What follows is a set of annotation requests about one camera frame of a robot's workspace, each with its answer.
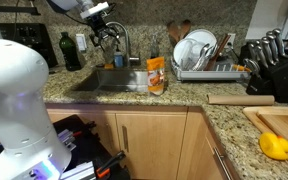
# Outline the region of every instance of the stainless steel sink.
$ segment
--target stainless steel sink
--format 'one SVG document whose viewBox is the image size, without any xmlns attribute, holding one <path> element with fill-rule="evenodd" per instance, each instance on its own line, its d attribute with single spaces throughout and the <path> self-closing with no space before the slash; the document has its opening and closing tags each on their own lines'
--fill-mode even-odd
<svg viewBox="0 0 288 180">
<path fill-rule="evenodd" d="M 74 91 L 147 92 L 147 72 L 95 70 Z"/>
</svg>

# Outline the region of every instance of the knife block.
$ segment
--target knife block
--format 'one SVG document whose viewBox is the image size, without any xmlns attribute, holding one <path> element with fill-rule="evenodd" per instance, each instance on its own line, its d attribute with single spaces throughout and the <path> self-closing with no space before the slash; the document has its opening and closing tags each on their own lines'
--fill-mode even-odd
<svg viewBox="0 0 288 180">
<path fill-rule="evenodd" d="M 280 59 L 275 66 L 261 67 L 262 79 L 252 76 L 246 93 L 256 95 L 274 95 L 275 101 L 288 103 L 288 59 Z"/>
</svg>

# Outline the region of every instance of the wooden cutting board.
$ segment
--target wooden cutting board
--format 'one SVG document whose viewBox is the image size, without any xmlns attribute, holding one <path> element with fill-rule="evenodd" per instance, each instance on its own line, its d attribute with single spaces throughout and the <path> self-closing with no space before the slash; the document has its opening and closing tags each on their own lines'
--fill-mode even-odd
<svg viewBox="0 0 288 180">
<path fill-rule="evenodd" d="M 243 113 L 261 132 L 273 132 L 288 140 L 288 107 L 248 107 Z"/>
</svg>

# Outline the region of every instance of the dish rack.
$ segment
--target dish rack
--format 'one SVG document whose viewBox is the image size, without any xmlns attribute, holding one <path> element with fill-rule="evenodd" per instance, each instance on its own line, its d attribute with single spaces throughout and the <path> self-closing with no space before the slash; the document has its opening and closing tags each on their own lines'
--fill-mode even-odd
<svg viewBox="0 0 288 180">
<path fill-rule="evenodd" d="M 214 71 L 183 71 L 179 65 L 171 59 L 171 67 L 178 81 L 196 80 L 196 81 L 243 81 L 250 78 L 247 71 L 238 71 L 233 68 L 233 63 L 215 64 Z"/>
</svg>

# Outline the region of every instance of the bottle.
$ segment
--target bottle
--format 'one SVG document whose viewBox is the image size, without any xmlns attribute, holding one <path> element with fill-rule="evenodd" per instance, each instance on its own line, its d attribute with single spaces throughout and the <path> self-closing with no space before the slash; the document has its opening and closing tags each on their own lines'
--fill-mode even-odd
<svg viewBox="0 0 288 180">
<path fill-rule="evenodd" d="M 116 50 L 114 52 L 114 64 L 117 68 L 123 67 L 123 54 L 118 49 L 118 45 L 116 45 Z"/>
<path fill-rule="evenodd" d="M 159 56 L 159 47 L 157 43 L 157 33 L 153 34 L 152 44 L 151 44 L 151 59 Z"/>
<path fill-rule="evenodd" d="M 74 41 L 68 36 L 67 32 L 61 32 L 60 48 L 62 50 L 65 67 L 68 71 L 76 71 L 82 69 L 77 57 L 76 45 Z"/>
</svg>

